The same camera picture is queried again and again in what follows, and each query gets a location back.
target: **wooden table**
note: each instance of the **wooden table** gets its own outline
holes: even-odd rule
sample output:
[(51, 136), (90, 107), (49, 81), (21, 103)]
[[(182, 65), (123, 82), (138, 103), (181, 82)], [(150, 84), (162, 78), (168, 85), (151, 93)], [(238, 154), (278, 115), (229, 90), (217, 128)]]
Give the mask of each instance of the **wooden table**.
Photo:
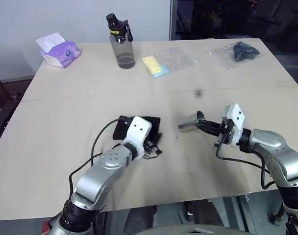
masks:
[[(263, 56), (235, 70), (207, 54), (236, 41), (135, 43), (137, 64), (130, 70), (117, 67), (109, 44), (79, 44), (82, 55), (65, 69), (43, 63), (0, 140), (0, 220), (59, 212), (69, 193), (68, 175), (89, 158), (100, 129), (119, 115), (161, 117), (163, 154), (134, 161), (109, 194), (106, 210), (261, 191), (259, 169), (216, 159), (215, 137), (176, 125), (197, 110), (221, 122), (224, 106), (238, 102), (246, 128), (279, 132), (298, 151), (298, 85), (258, 39), (243, 41)], [(140, 55), (175, 46), (198, 63), (151, 77)], [(115, 144), (114, 126), (96, 152)], [(260, 163), (238, 148), (225, 146), (223, 154)]]

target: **wire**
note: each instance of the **wire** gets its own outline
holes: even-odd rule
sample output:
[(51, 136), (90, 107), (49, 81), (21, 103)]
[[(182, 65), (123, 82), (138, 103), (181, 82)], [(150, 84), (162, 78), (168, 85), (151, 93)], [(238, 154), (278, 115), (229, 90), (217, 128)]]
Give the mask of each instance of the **wire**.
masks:
[(178, 216), (178, 218), (179, 218), (180, 223), (183, 224), (183, 220), (182, 220), (182, 218), (180, 217), (180, 214), (179, 214), (179, 208), (180, 208), (180, 205), (181, 205), (181, 204), (178, 204), (178, 208), (177, 208), (177, 216)]
[(92, 221), (92, 230), (93, 230), (93, 234), (97, 235), (97, 225), (96, 225), (96, 218)]
[(221, 157), (220, 156), (220, 150), (221, 150), (222, 145), (223, 145), (223, 143), (224, 143), (224, 141), (226, 140), (227, 137), (228, 137), (228, 133), (225, 133), (222, 136), (222, 139), (218, 144), (218, 148), (216, 150), (216, 157), (217, 158), (219, 158), (221, 160), (234, 161), (234, 162), (239, 162), (239, 163), (246, 163), (246, 164), (249, 164), (249, 165), (252, 165), (252, 166), (255, 166), (255, 167), (261, 169), (261, 188), (262, 189), (267, 189), (268, 187), (270, 187), (272, 184), (275, 183), (274, 181), (271, 181), (271, 182), (269, 182), (268, 184), (265, 185), (265, 172), (268, 173), (268, 174), (270, 174), (270, 172), (268, 170), (266, 170), (265, 160), (263, 159), (262, 155), (260, 153), (256, 152), (256, 151), (253, 151), (253, 153), (256, 154), (260, 158), (261, 166), (255, 164), (255, 163), (247, 162), (247, 161), (240, 160), (240, 159)]
[(101, 136), (101, 134), (104, 132), (104, 130), (109, 126), (109, 125), (111, 125), (112, 123), (114, 123), (114, 122), (116, 122), (116, 121), (118, 121), (119, 120), (119, 118), (118, 119), (115, 119), (115, 120), (112, 120), (112, 121), (110, 121), (108, 124), (106, 124), (103, 128), (102, 128), (102, 130), (99, 132), (99, 134), (97, 135), (97, 137), (95, 138), (95, 141), (94, 141), (94, 143), (93, 143), (93, 145), (92, 145), (92, 148), (91, 148), (91, 158), (90, 158), (90, 160), (91, 160), (91, 166), (93, 166), (94, 165), (94, 150), (95, 150), (95, 146), (96, 146), (96, 143), (97, 143), (97, 141), (98, 141), (98, 139), (99, 139), (99, 137)]
[(162, 151), (158, 148), (157, 145), (155, 145), (154, 147), (157, 149), (156, 152), (155, 152), (157, 155), (155, 155), (155, 156), (153, 156), (153, 157), (150, 157), (150, 156), (148, 156), (147, 154), (145, 154), (145, 155), (143, 156), (144, 159), (146, 159), (146, 160), (150, 160), (150, 159), (154, 159), (154, 158), (159, 157), (159, 155), (162, 153)]
[(92, 158), (89, 158), (87, 161), (85, 161), (85, 163), (83, 165), (81, 165), (79, 168), (77, 168), (76, 170), (74, 170), (70, 175), (69, 175), (69, 182), (70, 182), (70, 195), (69, 195), (69, 200), (71, 199), (71, 195), (73, 193), (73, 180), (72, 180), (72, 176), (80, 171), (81, 169), (84, 168), (84, 166), (86, 166), (91, 160), (93, 160), (95, 157), (100, 156), (102, 153), (98, 153), (96, 155), (94, 155)]
[(265, 160), (263, 159), (262, 155), (256, 151), (253, 151), (254, 154), (256, 154), (260, 159), (261, 159), (261, 165), (262, 165), (262, 170), (261, 170), (261, 187), (262, 189), (267, 189), (271, 185), (273, 185), (275, 182), (271, 181), (270, 183), (267, 183), (265, 185), (265, 170), (266, 170), (266, 164)]

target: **purple tissue box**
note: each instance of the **purple tissue box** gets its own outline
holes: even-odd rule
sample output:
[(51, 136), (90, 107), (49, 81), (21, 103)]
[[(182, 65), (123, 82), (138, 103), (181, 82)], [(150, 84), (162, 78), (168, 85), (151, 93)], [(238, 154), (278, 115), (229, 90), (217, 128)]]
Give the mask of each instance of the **purple tissue box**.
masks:
[(49, 65), (65, 68), (80, 55), (76, 44), (65, 41), (59, 33), (39, 38), (36, 42), (43, 49), (40, 54)]
[(42, 50), (40, 54), (49, 65), (65, 68), (80, 55), (80, 51), (74, 42), (66, 41), (52, 47), (49, 52)]

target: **gray plastic bottle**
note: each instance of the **gray plastic bottle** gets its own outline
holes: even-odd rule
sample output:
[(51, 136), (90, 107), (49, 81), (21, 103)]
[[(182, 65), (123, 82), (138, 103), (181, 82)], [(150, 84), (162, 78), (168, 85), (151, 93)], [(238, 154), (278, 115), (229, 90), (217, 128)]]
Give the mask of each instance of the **gray plastic bottle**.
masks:
[(106, 16), (110, 29), (110, 42), (118, 61), (118, 65), (123, 69), (129, 69), (135, 65), (132, 41), (128, 21), (119, 21), (111, 13)]

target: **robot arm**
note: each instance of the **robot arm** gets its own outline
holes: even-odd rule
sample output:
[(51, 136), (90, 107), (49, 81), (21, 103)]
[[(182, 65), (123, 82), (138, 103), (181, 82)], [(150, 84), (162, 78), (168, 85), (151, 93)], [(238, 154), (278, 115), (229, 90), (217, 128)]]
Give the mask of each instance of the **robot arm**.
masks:
[(223, 141), (261, 157), (283, 197), (285, 211), (298, 221), (298, 152), (292, 150), (276, 132), (243, 128), (245, 116), (238, 104), (226, 106), (222, 118), (222, 124), (207, 121), (198, 111), (181, 121), (178, 127), (182, 129), (194, 125), (217, 136), (216, 145)]
[(123, 145), (118, 144), (103, 153), (100, 160), (81, 176), (50, 235), (80, 235), (90, 230), (113, 184), (136, 157), (144, 155), (144, 141), (150, 129), (150, 122), (134, 117)]

